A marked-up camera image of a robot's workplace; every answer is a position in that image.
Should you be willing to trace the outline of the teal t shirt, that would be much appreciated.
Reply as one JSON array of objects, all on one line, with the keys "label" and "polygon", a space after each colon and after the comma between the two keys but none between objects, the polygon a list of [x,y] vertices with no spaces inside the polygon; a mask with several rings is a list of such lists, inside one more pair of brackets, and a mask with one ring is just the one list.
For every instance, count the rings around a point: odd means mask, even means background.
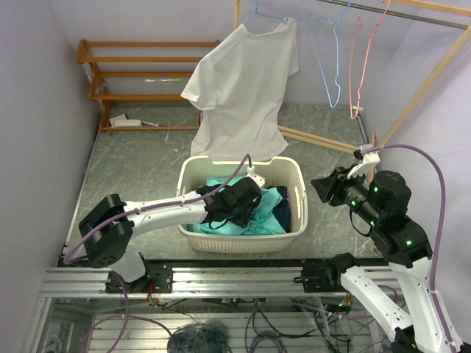
[{"label": "teal t shirt", "polygon": [[239,227],[228,220],[203,224],[189,224],[188,231],[211,235],[277,235],[285,234],[273,216],[273,208],[280,202],[281,197],[276,186],[264,188],[261,191],[261,202],[253,213],[246,227]]}]

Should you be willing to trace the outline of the navy blue t shirt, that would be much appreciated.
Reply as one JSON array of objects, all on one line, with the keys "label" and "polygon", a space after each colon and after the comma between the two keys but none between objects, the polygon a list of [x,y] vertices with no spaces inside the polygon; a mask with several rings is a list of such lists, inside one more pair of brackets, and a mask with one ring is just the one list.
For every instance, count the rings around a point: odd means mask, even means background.
[{"label": "navy blue t shirt", "polygon": [[279,193],[281,200],[273,208],[272,214],[276,218],[279,225],[283,228],[285,233],[291,231],[291,206],[288,200],[288,189],[284,186],[276,186],[277,192]]}]

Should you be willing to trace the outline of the white t shirt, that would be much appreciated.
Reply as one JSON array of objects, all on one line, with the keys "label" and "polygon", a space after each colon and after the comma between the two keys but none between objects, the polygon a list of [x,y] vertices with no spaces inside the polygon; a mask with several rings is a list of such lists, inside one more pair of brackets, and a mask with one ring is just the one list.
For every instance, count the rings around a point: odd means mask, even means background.
[{"label": "white t shirt", "polygon": [[202,112],[191,155],[215,161],[279,155],[288,144],[277,117],[298,70],[295,20],[258,35],[240,25],[199,61],[181,93]]}]

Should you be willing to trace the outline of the blue hanger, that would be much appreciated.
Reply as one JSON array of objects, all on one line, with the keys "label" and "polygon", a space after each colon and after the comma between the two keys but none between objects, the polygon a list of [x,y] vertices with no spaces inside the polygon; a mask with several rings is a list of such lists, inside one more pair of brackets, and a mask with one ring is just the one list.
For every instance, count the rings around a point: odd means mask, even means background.
[{"label": "blue hanger", "polygon": [[341,1],[341,10],[336,15],[328,15],[319,11],[313,11],[308,15],[311,45],[330,108],[337,107],[341,101],[342,85],[339,81],[341,44],[338,29],[351,4],[351,1]]},{"label": "blue hanger", "polygon": [[262,13],[260,11],[260,4],[259,4],[258,0],[255,0],[254,10],[252,11],[251,15],[243,22],[243,25],[248,24],[255,16],[261,16],[261,17],[264,17],[264,18],[272,18],[272,19],[279,20],[280,22],[289,21],[288,17],[282,17],[282,16],[278,16],[278,15],[270,15],[268,13]]}]

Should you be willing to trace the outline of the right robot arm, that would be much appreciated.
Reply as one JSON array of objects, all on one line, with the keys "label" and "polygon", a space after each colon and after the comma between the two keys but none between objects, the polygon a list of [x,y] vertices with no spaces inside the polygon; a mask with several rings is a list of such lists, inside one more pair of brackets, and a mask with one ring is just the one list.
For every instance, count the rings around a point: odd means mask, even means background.
[{"label": "right robot arm", "polygon": [[330,260],[325,284],[345,289],[373,316],[393,352],[469,352],[431,288],[433,252],[425,230],[407,215],[411,190],[397,172],[380,171],[369,187],[364,176],[344,167],[311,180],[321,202],[348,206],[369,226],[368,237],[397,277],[407,308],[403,310],[376,285],[350,254]]}]

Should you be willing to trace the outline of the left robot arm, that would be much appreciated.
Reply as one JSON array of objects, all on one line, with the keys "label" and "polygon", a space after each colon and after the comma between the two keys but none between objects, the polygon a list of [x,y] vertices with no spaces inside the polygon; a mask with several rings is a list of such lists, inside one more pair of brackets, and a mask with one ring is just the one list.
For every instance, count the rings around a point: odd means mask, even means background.
[{"label": "left robot arm", "polygon": [[247,174],[233,185],[205,185],[155,204],[108,196],[79,223],[89,266],[110,268],[130,290],[141,292],[149,286],[151,274],[144,257],[128,249],[133,238],[178,224],[232,221],[245,226],[261,201],[264,185],[263,177]]}]

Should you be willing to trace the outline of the cream plastic laundry basket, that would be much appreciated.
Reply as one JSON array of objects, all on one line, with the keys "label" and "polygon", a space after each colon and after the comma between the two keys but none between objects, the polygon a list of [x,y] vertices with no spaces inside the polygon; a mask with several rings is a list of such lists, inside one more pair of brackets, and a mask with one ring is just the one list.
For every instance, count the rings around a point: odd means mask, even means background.
[{"label": "cream plastic laundry basket", "polygon": [[[254,161],[255,173],[266,180],[267,186],[287,188],[291,211],[290,230],[273,235],[209,235],[192,232],[189,225],[177,228],[189,246],[197,251],[228,254],[259,254],[279,252],[300,236],[308,224],[308,200],[299,164],[289,157],[273,157],[267,162]],[[227,178],[239,165],[237,161],[214,162],[208,156],[188,158],[180,171],[177,195],[181,196],[205,184],[208,177]]]}]

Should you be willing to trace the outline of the red white pen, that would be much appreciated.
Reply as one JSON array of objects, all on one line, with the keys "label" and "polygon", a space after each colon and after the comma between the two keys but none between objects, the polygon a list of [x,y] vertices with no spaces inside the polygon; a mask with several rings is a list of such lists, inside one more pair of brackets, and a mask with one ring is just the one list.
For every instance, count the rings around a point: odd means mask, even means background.
[{"label": "red white pen", "polygon": [[167,128],[168,126],[162,125],[162,124],[156,124],[150,121],[141,121],[143,125],[145,126],[153,126],[153,127],[160,127],[160,128]]}]

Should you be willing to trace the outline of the green white marker pen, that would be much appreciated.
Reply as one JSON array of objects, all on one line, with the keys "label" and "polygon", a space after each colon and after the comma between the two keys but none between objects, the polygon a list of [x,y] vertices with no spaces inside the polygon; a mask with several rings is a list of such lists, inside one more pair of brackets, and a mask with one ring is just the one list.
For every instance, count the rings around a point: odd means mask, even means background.
[{"label": "green white marker pen", "polygon": [[154,82],[172,82],[172,83],[178,83],[182,82],[181,78],[165,78],[165,79],[145,79],[144,80],[147,83],[154,83]]}]

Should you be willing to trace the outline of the white box on rack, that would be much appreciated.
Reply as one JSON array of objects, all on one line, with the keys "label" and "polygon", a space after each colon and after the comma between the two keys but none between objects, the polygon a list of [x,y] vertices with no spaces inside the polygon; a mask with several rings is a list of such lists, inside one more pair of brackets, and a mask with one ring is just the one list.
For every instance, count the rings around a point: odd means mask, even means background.
[{"label": "white box on rack", "polygon": [[126,114],[117,115],[109,120],[109,126],[112,128],[134,128],[142,127],[140,119],[131,119]]}]

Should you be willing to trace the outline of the metal hanging rod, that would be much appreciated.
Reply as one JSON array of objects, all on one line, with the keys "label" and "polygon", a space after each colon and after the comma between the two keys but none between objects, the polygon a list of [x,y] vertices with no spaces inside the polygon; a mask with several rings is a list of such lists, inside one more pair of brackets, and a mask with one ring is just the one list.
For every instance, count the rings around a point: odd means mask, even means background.
[{"label": "metal hanging rod", "polygon": [[[319,1],[322,2],[322,3],[326,3],[326,4],[332,4],[332,5],[341,6],[341,7],[345,7],[345,8],[349,7],[349,8],[353,8],[355,10],[366,11],[366,12],[369,12],[369,13],[378,13],[378,14],[383,13],[383,10],[381,8],[371,7],[371,6],[362,5],[362,4],[356,4],[356,3],[349,4],[346,1],[339,1],[339,0],[319,0]],[[424,17],[424,16],[419,16],[419,15],[411,15],[411,14],[408,14],[408,13],[401,13],[401,12],[391,11],[391,10],[387,10],[386,15],[387,16],[392,16],[392,17],[395,17],[395,18],[402,18],[402,19],[407,19],[407,20],[411,20],[411,21],[422,22],[422,23],[426,23],[426,24],[434,24],[434,25],[438,25],[438,26],[445,26],[445,27],[453,28],[453,29],[465,30],[468,27],[465,24],[458,24],[458,23],[451,22],[451,21],[444,21],[444,20],[439,20],[439,19],[435,19],[435,18],[428,18],[428,17]]]}]

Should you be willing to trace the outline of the wooden shoe rack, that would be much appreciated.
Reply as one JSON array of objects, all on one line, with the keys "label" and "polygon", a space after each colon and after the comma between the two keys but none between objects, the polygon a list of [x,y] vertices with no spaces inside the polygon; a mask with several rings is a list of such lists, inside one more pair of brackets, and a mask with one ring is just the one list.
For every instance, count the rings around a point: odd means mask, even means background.
[{"label": "wooden shoe rack", "polygon": [[94,48],[124,48],[124,49],[214,49],[220,44],[214,41],[187,41],[187,42],[159,42],[159,41],[89,41],[82,39],[75,51],[75,60],[78,64],[89,65],[91,69],[91,83],[88,97],[98,101],[101,105],[99,130],[108,131],[146,131],[146,127],[112,128],[109,126],[110,114],[116,102],[151,102],[174,103],[185,99],[176,93],[111,93],[107,88],[106,80],[111,79],[165,79],[189,78],[190,71],[103,71],[101,64],[196,64],[200,57],[169,57],[169,56],[96,56],[92,53]]}]

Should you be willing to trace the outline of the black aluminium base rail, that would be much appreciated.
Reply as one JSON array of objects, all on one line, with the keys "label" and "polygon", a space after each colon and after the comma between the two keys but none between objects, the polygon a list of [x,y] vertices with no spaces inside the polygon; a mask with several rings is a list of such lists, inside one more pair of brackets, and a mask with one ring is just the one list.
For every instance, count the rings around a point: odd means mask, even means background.
[{"label": "black aluminium base rail", "polygon": [[[130,298],[262,298],[346,293],[342,286],[321,279],[325,264],[320,259],[287,263],[254,261],[250,267],[238,267],[233,261],[160,261],[156,266],[150,286],[130,293]],[[118,280],[108,268],[51,268],[40,289],[43,298],[56,299],[114,299],[120,295]]]}]

